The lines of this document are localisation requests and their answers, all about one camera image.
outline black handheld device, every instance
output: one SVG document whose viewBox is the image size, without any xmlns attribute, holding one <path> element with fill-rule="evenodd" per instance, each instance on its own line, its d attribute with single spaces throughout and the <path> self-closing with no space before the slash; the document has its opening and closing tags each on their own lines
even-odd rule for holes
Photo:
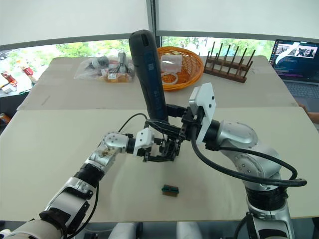
<svg viewBox="0 0 319 239">
<path fill-rule="evenodd" d="M 160 62 L 153 34 L 148 30 L 133 32 L 129 44 L 150 119 L 168 121 Z"/>
</svg>

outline black cable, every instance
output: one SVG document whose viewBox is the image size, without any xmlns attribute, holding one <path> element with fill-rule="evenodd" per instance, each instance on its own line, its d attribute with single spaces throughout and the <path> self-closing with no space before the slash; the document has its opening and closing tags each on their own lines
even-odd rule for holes
<svg viewBox="0 0 319 239">
<path fill-rule="evenodd" d="M 241 228 L 245 225 L 246 222 L 247 222 L 247 216 L 245 216 L 240 221 L 240 223 L 237 225 L 235 233 L 234 233 L 234 239 L 238 239 L 239 232 L 240 232 Z"/>
<path fill-rule="evenodd" d="M 89 224 L 89 222 L 90 222 L 90 220 L 93 217 L 93 214 L 95 212 L 96 206 L 98 205 L 98 200 L 99 200 L 99 184 L 96 186 L 95 202 L 94 202 L 94 206 L 93 206 L 93 209 L 91 211 L 90 216 L 85 221 L 85 223 L 83 223 L 83 225 L 75 233 L 73 233 L 72 235 L 68 236 L 67 239 L 72 239 L 73 237 L 78 235 Z"/>
<path fill-rule="evenodd" d="M 135 116 L 144 116 L 144 118 L 147 120 L 148 117 L 144 114 L 144 113 L 137 113 L 135 115 L 132 115 L 131 117 L 128 118 L 128 120 L 122 125 L 122 127 L 119 129 L 119 132 L 121 132 L 121 130 L 124 128 L 124 126 Z"/>
<path fill-rule="evenodd" d="M 244 148 L 233 148 L 233 147 L 220 147 L 219 150 L 227 150 L 227 151 L 235 151 L 235 152 L 240 152 L 240 153 L 248 153 L 248 154 L 252 154 L 261 158 L 265 158 L 268 159 L 270 161 L 273 161 L 287 169 L 289 169 L 292 173 L 291 177 L 289 180 L 294 180 L 297 178 L 298 172 L 297 170 L 291 166 L 290 164 L 285 163 L 284 161 L 281 161 L 280 159 L 277 159 L 273 156 L 270 156 L 268 154 L 264 154 L 264 153 L 260 153 L 260 152 L 256 152 L 256 151 L 252 151 L 252 150 L 248 150 L 248 149 L 244 149 Z"/>
<path fill-rule="evenodd" d="M 192 131 L 191 131 L 191 145 L 193 147 L 193 150 L 197 157 L 201 161 L 203 161 L 205 164 L 208 166 L 216 169 L 217 171 L 227 174 L 229 176 L 239 178 L 244 181 L 249 181 L 253 183 L 260 183 L 260 184 L 265 184 L 265 185 L 274 185 L 274 186 L 282 186 L 282 187 L 301 187 L 307 184 L 307 181 L 304 179 L 295 179 L 295 180 L 281 180 L 281 179 L 268 179 L 268 178 L 260 178 L 260 177 L 255 177 L 255 176 L 250 176 L 246 175 L 244 173 L 239 173 L 233 170 L 230 170 L 228 168 L 222 167 L 208 158 L 206 158 L 198 149 L 197 144 L 196 144 L 196 132 L 197 132 L 197 126 L 193 126 Z"/>
</svg>

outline wooden rack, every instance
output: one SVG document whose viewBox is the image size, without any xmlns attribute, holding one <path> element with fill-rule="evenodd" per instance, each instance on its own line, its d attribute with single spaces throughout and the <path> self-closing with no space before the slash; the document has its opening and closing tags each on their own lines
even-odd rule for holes
<svg viewBox="0 0 319 239">
<path fill-rule="evenodd" d="M 226 55 L 223 57 L 223 59 L 220 59 L 220 52 L 221 52 L 221 49 L 223 47 L 223 43 L 220 45 L 219 52 L 216 53 L 215 57 L 212 57 L 211 55 L 212 55 L 212 52 L 214 50 L 214 47 L 215 47 L 215 42 L 213 44 L 211 51 L 208 52 L 206 62 L 205 62 L 205 67 L 204 67 L 204 73 L 244 83 L 247 80 L 246 75 L 247 75 L 251 65 L 253 64 L 252 58 L 253 58 L 256 50 L 253 51 L 253 54 L 249 58 L 248 63 L 243 64 L 244 56 L 245 56 L 245 53 L 247 51 L 247 48 L 245 49 L 240 61 L 234 62 L 239 46 L 237 46 L 237 49 L 236 49 L 235 54 L 233 56 L 233 59 L 231 61 L 226 60 L 229 49 L 230 49 L 230 45 L 228 46 Z M 223 67 L 228 67 L 228 71 L 222 71 Z M 230 69 L 232 69 L 232 68 L 236 69 L 235 74 L 230 73 Z"/>
</svg>

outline orange wicker basket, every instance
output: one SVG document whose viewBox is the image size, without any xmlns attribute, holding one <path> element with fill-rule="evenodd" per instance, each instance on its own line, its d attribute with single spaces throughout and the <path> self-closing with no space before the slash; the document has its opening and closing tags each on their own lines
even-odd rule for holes
<svg viewBox="0 0 319 239">
<path fill-rule="evenodd" d="M 182 55 L 181 72 L 177 73 L 178 81 L 174 85 L 164 84 L 165 91 L 177 91 L 194 84 L 203 75 L 204 64 L 194 52 L 184 48 L 164 46 L 158 48 L 159 60 L 162 55 Z M 162 76 L 162 81 L 171 83 L 176 80 L 174 75 Z"/>
</svg>

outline person's hand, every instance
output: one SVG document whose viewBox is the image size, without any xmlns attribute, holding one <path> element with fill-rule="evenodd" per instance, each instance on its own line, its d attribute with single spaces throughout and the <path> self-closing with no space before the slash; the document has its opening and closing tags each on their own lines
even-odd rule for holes
<svg viewBox="0 0 319 239">
<path fill-rule="evenodd" d="M 307 107 L 306 107 L 305 105 L 303 105 L 303 104 L 299 103 L 299 102 L 297 102 L 297 103 L 298 103 L 298 105 L 299 105 L 301 108 L 303 108 L 303 109 L 304 109 L 304 111 L 306 112 L 306 114 L 308 114 Z"/>
</svg>

